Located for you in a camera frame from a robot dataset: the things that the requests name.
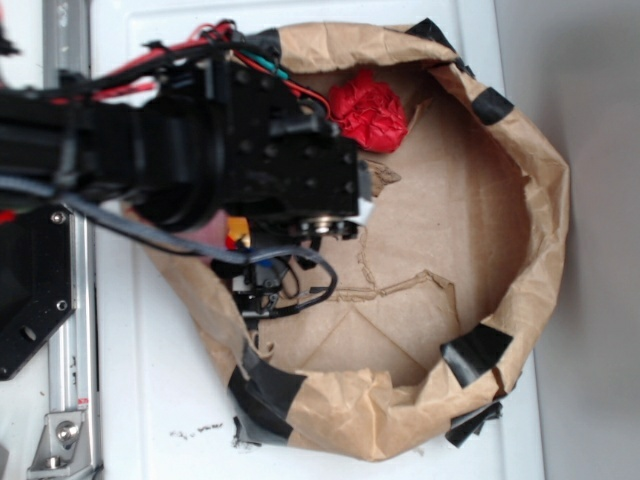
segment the brown paper bag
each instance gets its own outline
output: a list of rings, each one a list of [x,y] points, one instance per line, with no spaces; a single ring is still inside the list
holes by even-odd
[[[322,93],[367,67],[400,96],[411,119],[401,147],[362,152],[373,218],[358,240],[323,243],[335,295],[261,322],[259,350],[204,264],[151,258],[229,385],[245,439],[367,460],[449,430],[461,443],[498,412],[555,305],[567,165],[429,20],[406,33],[317,23],[253,39]]]

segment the red wire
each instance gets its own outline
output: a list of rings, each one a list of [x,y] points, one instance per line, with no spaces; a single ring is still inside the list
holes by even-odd
[[[155,88],[156,88],[155,82],[140,83],[138,85],[123,85],[121,87],[114,87],[114,88],[109,88],[107,90],[102,90],[101,92],[94,94],[92,98],[93,100],[99,102],[102,100],[106,100],[108,98],[116,98],[116,97],[122,97],[124,95],[131,95],[134,93],[148,92],[148,91],[154,90]]]
[[[0,225],[2,225],[3,223],[14,222],[16,218],[18,218],[18,215],[13,210],[0,211]]]
[[[251,60],[249,57],[247,57],[246,55],[243,55],[239,52],[235,52],[235,56],[238,57],[239,60],[241,60],[243,63],[246,63],[248,66],[250,66],[251,68],[258,70],[260,72],[263,73],[273,73],[270,72],[269,70],[267,70],[266,68],[264,68],[262,65],[254,62],[253,60]],[[307,95],[308,97],[311,97],[317,101],[319,101],[320,103],[322,103],[322,105],[324,106],[326,112],[327,112],[327,118],[331,118],[331,106],[329,105],[329,102],[327,101],[326,98],[324,98],[322,95],[320,95],[318,92],[314,92],[313,90],[309,89],[309,88],[305,88],[302,85],[292,81],[292,80],[284,80],[284,84],[289,87],[289,89],[292,90],[292,92],[294,93],[294,95],[296,95],[297,97],[299,97],[301,94]]]
[[[221,39],[224,41],[228,41],[230,38],[230,34],[234,29],[233,23],[232,22],[228,22],[228,21],[223,21],[218,23],[217,25],[212,25],[210,23],[203,23],[202,25],[198,26],[193,33],[191,33],[191,35],[189,36],[189,39],[185,42],[181,42],[178,43],[176,45],[172,45],[170,47],[167,47],[170,51],[172,52],[179,52],[181,50],[185,50],[188,48],[193,48],[193,47],[198,47],[198,46],[202,46],[202,45],[206,45],[208,44],[208,40],[206,38],[202,38],[201,34],[203,32],[205,32],[207,29],[210,29],[213,32],[216,32],[217,34],[220,35]],[[164,48],[154,48],[152,49],[150,52],[139,56],[138,58],[135,58],[129,62],[127,62],[126,64],[122,65],[121,67],[117,68],[116,70],[113,70],[112,72],[108,73],[107,76],[112,76],[112,75],[117,75],[119,73],[122,72],[126,72],[127,70],[130,70],[132,68],[135,68],[139,65],[142,65],[146,62],[150,62],[152,60],[155,60],[163,55],[166,55],[167,50]],[[268,74],[273,74],[273,72],[270,72],[268,69],[264,68],[262,65],[258,64],[257,62],[253,61],[252,59],[250,59],[249,57],[247,57],[246,55],[243,55],[242,53],[235,51],[234,52],[236,57],[241,60],[243,63],[245,63],[247,66],[259,71],[259,72],[263,72],[263,73],[268,73]],[[301,95],[306,95],[310,98],[313,98],[314,100],[320,102],[326,112],[327,112],[327,118],[331,118],[331,106],[329,105],[329,102],[327,101],[326,98],[324,98],[322,95],[320,95],[318,92],[314,92],[313,90],[303,87],[302,85],[292,81],[292,80],[284,80],[284,84],[287,85],[287,87],[289,87],[289,89],[291,90],[291,92],[296,95],[297,97],[300,97]],[[148,83],[142,83],[142,84],[138,84],[138,85],[123,85],[123,86],[118,86],[118,87],[114,87],[114,88],[110,88],[107,90],[102,90],[100,92],[97,92],[93,95],[93,100],[95,101],[101,101],[101,100],[106,100],[108,98],[116,98],[116,97],[120,97],[123,95],[130,95],[130,94],[134,94],[134,93],[139,93],[139,92],[146,92],[146,91],[150,91],[153,90],[155,88],[155,84],[153,82],[148,82]],[[56,105],[64,105],[69,103],[69,100],[66,98],[56,98],[54,100],[52,100],[53,104]]]

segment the black cable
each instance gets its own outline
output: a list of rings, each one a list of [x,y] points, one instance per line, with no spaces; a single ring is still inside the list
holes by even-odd
[[[300,293],[301,293],[301,283],[302,283],[302,282],[300,282],[300,277],[298,276],[298,273],[293,268],[291,268],[291,265],[289,265],[289,262],[287,261],[287,259],[285,259],[283,257],[276,257],[276,258],[274,258],[274,260],[277,260],[278,262],[280,262],[285,267],[284,275],[282,275],[281,278],[280,278],[280,284],[282,285],[282,292],[284,293],[284,297],[287,300],[295,300],[295,299],[297,299],[300,296]],[[291,275],[293,277],[293,279],[295,280],[295,282],[296,282],[296,293],[294,293],[293,295],[290,294],[289,292],[287,292],[287,289],[284,288],[284,279],[287,278],[287,275]]]
[[[183,49],[173,51],[171,54],[165,53],[158,58],[154,58],[147,62],[131,67],[130,69],[116,73],[114,75],[107,75],[95,80],[88,80],[86,82],[70,85],[63,88],[55,88],[48,90],[33,91],[29,90],[28,95],[37,96],[42,99],[55,99],[55,98],[70,98],[82,95],[92,94],[94,92],[107,90],[122,85],[129,85],[130,83],[138,80],[141,77],[146,77],[156,73],[159,68],[172,64],[176,60],[195,61],[202,60],[210,56],[213,51],[227,51],[227,50],[247,50],[256,55],[268,57],[268,53],[260,47],[249,43],[243,42],[218,42],[213,44],[196,45],[193,47],[185,47]],[[2,91],[2,94],[24,96],[27,93],[20,90]]]
[[[338,274],[333,267],[318,252],[308,248],[284,246],[265,248],[247,253],[227,251],[220,247],[179,238],[170,233],[158,230],[155,227],[120,217],[83,199],[75,193],[63,192],[57,195],[56,189],[53,186],[35,180],[10,175],[0,175],[0,190],[41,197],[51,201],[62,201],[72,210],[81,213],[94,223],[116,233],[133,238],[136,241],[142,240],[149,242],[150,246],[154,248],[165,244],[177,249],[182,249],[188,254],[212,257],[236,265],[248,265],[277,257],[292,256],[309,260],[327,272],[330,282],[324,293],[301,304],[276,309],[270,313],[269,318],[282,318],[296,315],[309,307],[322,303],[333,294],[338,286]]]

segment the red tissue paper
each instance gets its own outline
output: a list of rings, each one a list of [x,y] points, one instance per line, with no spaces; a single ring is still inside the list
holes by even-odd
[[[342,135],[357,141],[364,150],[394,152],[407,135],[400,98],[389,84],[374,81],[371,70],[360,70],[347,84],[331,87],[329,103]]]

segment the gray cable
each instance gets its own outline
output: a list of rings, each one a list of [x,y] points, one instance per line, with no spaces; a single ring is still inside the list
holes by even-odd
[[[211,257],[225,263],[232,263],[236,265],[247,265],[250,263],[258,263],[263,260],[270,260],[276,257],[286,257],[291,255],[294,257],[305,258],[321,266],[327,272],[331,281],[327,290],[322,295],[299,305],[278,309],[273,312],[273,317],[294,315],[312,305],[323,302],[333,294],[338,284],[338,275],[333,267],[331,267],[331,265],[318,252],[309,248],[284,246],[264,248],[246,253],[233,252],[223,248],[214,247],[212,245],[179,238],[155,227],[115,215],[104,210],[98,205],[85,200],[75,193],[63,192],[56,195],[56,189],[53,186],[35,180],[10,175],[0,175],[0,190],[8,190],[11,192],[60,201],[65,203],[72,210],[76,210],[107,229],[127,235],[134,239],[143,240],[152,246],[166,245],[184,252],[192,252],[204,257]]]

